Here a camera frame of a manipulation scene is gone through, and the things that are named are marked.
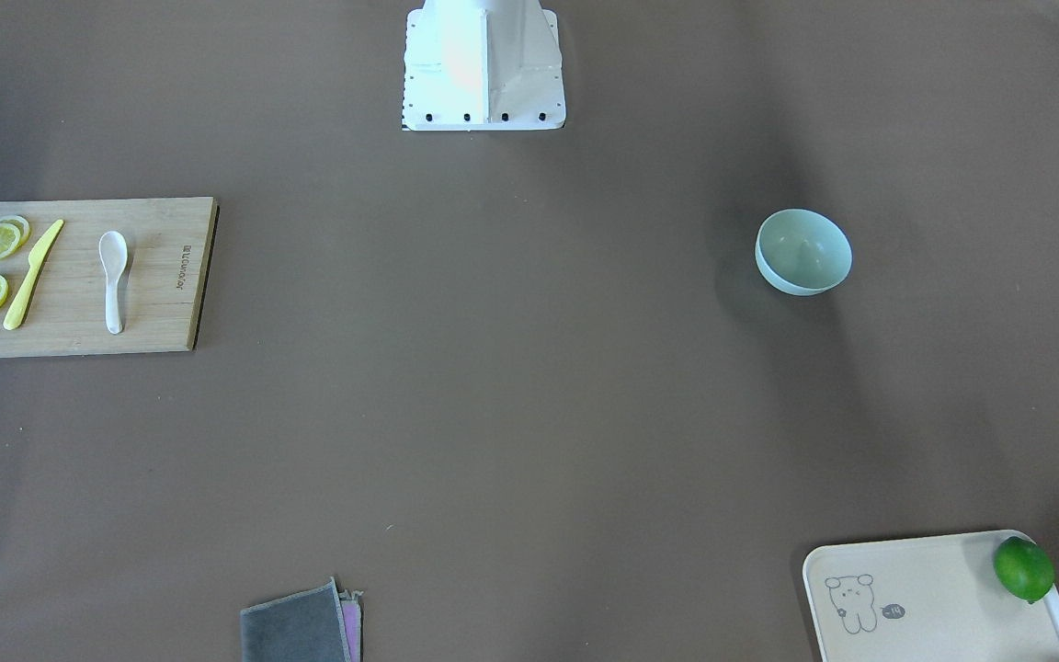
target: white spoon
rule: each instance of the white spoon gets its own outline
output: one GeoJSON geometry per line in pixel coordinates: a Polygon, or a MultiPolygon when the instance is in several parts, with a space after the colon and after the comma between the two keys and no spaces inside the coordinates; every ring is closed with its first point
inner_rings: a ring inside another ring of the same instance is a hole
{"type": "Polygon", "coordinates": [[[101,236],[101,265],[105,268],[105,326],[109,334],[121,334],[122,312],[116,306],[116,283],[129,263],[129,247],[121,232],[109,230],[101,236]]]}

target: cartoon bear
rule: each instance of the cartoon bear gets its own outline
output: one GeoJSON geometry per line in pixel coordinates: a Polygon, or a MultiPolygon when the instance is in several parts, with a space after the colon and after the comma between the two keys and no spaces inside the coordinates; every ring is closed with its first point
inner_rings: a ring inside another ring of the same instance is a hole
{"type": "Polygon", "coordinates": [[[877,629],[873,575],[828,577],[824,584],[828,588],[828,597],[832,598],[832,607],[840,613],[840,620],[844,621],[844,629],[848,630],[849,636],[861,630],[870,632],[877,629]]]}

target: plastic knife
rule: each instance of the plastic knife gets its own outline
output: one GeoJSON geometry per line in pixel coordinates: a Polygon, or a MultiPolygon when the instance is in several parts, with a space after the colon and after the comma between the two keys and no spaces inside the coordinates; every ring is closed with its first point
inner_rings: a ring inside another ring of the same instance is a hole
{"type": "Polygon", "coordinates": [[[22,323],[22,318],[26,316],[26,304],[31,302],[31,292],[35,289],[35,278],[38,278],[38,270],[43,267],[47,251],[52,247],[55,235],[59,234],[62,227],[62,218],[53,222],[51,227],[48,227],[47,232],[43,232],[42,237],[35,241],[35,247],[32,248],[31,252],[26,253],[26,264],[30,265],[30,268],[26,269],[26,278],[22,280],[22,285],[18,286],[16,298],[11,302],[7,317],[3,320],[5,330],[15,330],[22,323]]]}

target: spoon handle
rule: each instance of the spoon handle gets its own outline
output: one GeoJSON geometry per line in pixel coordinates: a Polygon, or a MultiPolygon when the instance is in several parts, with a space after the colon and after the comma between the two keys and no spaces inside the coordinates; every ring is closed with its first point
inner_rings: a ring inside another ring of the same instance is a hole
{"type": "Polygon", "coordinates": [[[109,334],[118,335],[122,332],[122,312],[116,307],[116,282],[105,284],[105,326],[109,334]]]}

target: brown table surface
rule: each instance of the brown table surface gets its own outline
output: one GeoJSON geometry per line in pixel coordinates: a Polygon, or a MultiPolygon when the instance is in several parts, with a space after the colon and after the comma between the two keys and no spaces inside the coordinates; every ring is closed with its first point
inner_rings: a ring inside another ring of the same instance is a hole
{"type": "Polygon", "coordinates": [[[997,527],[1059,587],[1059,1],[558,0],[513,135],[399,131],[417,5],[0,1],[0,200],[219,198],[197,351],[0,360],[0,659],[328,574],[369,662],[811,659],[811,549],[997,527]]]}

